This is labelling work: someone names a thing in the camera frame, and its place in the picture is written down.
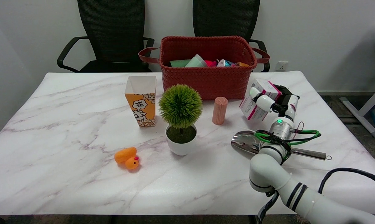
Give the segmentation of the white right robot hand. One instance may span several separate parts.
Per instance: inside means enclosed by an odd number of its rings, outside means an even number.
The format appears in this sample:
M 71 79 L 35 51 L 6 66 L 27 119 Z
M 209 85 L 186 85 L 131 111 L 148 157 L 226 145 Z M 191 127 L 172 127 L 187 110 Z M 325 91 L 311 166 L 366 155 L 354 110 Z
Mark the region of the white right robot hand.
M 294 122 L 296 116 L 296 108 L 300 97 L 290 92 L 290 90 L 282 85 L 275 85 L 276 90 L 281 95 L 273 100 L 268 95 L 261 93 L 257 88 L 252 87 L 249 91 L 252 102 L 260 109 L 269 112 L 278 113 L 279 117 L 285 117 Z

